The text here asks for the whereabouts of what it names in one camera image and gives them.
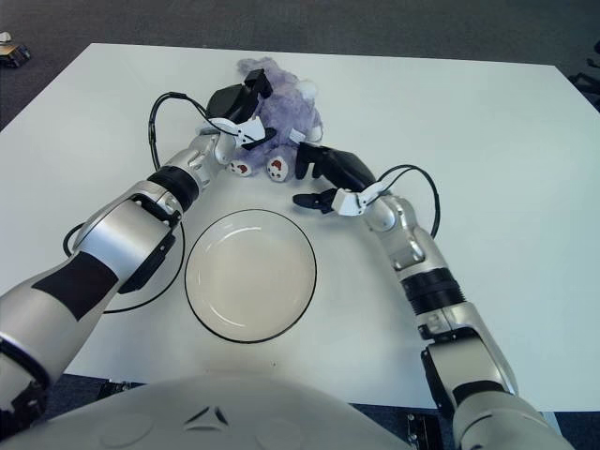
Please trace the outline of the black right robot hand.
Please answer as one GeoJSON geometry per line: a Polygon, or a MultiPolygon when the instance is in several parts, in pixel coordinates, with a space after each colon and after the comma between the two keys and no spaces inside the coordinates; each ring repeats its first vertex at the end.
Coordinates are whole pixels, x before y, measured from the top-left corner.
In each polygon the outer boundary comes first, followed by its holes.
{"type": "Polygon", "coordinates": [[[333,186],[321,193],[304,193],[292,196],[294,204],[319,210],[323,214],[333,212],[334,198],[339,188],[362,192],[376,182],[371,170],[353,153],[331,147],[301,142],[297,148],[294,175],[304,179],[312,165],[313,179],[323,177],[333,186]]]}

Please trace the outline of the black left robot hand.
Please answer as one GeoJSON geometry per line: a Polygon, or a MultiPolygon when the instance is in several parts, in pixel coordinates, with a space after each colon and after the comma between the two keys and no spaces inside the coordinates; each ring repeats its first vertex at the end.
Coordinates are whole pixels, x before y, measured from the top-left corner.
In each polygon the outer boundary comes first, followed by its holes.
{"type": "Polygon", "coordinates": [[[233,136],[236,146],[252,149],[273,139],[277,132],[265,127],[258,109],[273,93],[263,68],[253,69],[243,83],[217,90],[207,106],[207,121],[233,136]]]}

